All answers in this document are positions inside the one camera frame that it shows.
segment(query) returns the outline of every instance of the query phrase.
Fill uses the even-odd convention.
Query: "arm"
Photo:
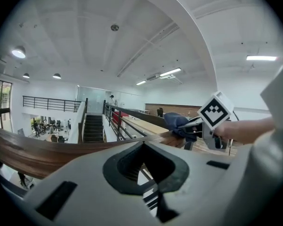
[[[215,129],[214,134],[248,144],[273,129],[275,129],[274,121],[269,117],[257,121],[225,121]]]

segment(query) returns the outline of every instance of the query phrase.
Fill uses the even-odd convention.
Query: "glass door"
[[[78,101],[85,101],[88,98],[87,112],[101,114],[105,100],[105,90],[80,87]]]

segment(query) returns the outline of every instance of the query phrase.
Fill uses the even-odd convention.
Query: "blue cloth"
[[[189,123],[189,120],[185,116],[182,116],[182,115],[175,113],[175,112],[170,112],[170,113],[166,113],[164,115],[164,118],[165,118],[165,122],[166,122],[169,130],[172,130],[175,134],[178,134],[178,135],[184,137],[187,142],[197,141],[196,135],[186,134],[182,129],[178,128],[180,126],[183,126],[183,125]]]

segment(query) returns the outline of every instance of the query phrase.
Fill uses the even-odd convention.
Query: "hand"
[[[226,130],[229,126],[230,121],[224,121],[219,126],[217,126],[214,130],[214,135],[221,137],[222,139],[229,139],[226,136]]]

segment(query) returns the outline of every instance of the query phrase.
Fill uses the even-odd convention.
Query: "fluorescent light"
[[[136,85],[141,85],[141,84],[143,84],[143,83],[146,83],[146,81],[139,82],[139,83],[137,83]]]
[[[175,73],[175,72],[178,72],[178,71],[181,71],[181,68],[177,68],[177,69],[171,70],[169,72],[162,73],[160,76],[166,76],[168,74]]]
[[[264,61],[275,61],[277,57],[275,56],[250,56],[246,57],[246,60],[264,60]]]
[[[61,79],[61,75],[59,73],[56,73],[52,76],[55,79]]]

